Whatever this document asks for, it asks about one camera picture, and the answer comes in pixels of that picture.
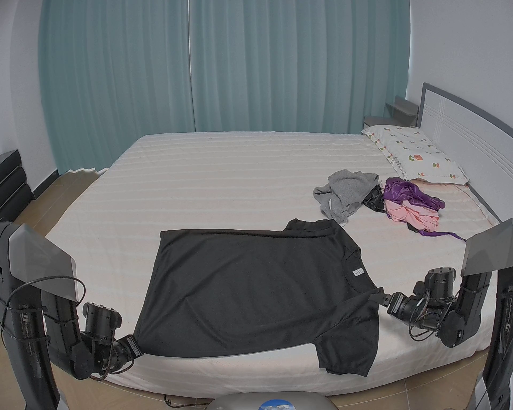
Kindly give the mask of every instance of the tiled floor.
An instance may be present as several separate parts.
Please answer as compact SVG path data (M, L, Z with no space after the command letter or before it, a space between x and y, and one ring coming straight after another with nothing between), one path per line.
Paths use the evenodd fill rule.
M94 172L67 173L52 184L22 212L17 223L26 222L46 235L69 205L98 176ZM486 361L486 351L428 372L398 380L364 392L330 397L343 410L443 410L464 409L477 374ZM169 408L160 394L120 387L108 382L78 381L54 367L57 385L65 393L71 410L158 410ZM173 405L204 409L209 402L172 396ZM7 352L0 344L0 409L22 410L24 401L14 378Z

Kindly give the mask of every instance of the dark furniture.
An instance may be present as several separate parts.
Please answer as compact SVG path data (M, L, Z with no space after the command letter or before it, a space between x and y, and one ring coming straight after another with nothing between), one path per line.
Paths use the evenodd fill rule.
M13 222L33 199L18 150L0 155L0 221Z
M393 104L386 102L385 106L390 112L391 118L367 115L363 118L363 127L367 128L374 125L411 127L417 123L417 116L419 115L419 106L417 104L396 96Z

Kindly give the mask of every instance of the black t-shirt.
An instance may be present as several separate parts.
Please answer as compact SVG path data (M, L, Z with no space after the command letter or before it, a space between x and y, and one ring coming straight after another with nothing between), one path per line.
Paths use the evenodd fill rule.
M378 349L377 293L336 222L285 230L176 230L161 244L135 337L143 352L215 357L317 348L319 367L366 376Z

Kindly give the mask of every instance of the purple satin cloth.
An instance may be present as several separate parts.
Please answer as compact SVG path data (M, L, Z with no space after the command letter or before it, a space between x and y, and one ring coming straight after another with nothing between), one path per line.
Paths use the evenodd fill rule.
M435 196L429 196L420 190L420 188L413 182L405 181L399 177L392 177L386 180L386 185L383 190L383 199L388 199L392 202L402 205L403 201L409 201L412 205L418 205L439 211L445 208L445 202ZM461 239L466 242L461 236L454 232L428 232L418 230L422 236L443 236L451 235L454 238Z

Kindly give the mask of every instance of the curtain fold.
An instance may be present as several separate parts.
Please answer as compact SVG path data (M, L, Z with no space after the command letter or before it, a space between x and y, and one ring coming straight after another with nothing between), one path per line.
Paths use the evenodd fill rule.
M146 134L193 132L187 0L46 0L41 94L60 173Z
M359 133L404 97L407 0L190 0L197 131Z

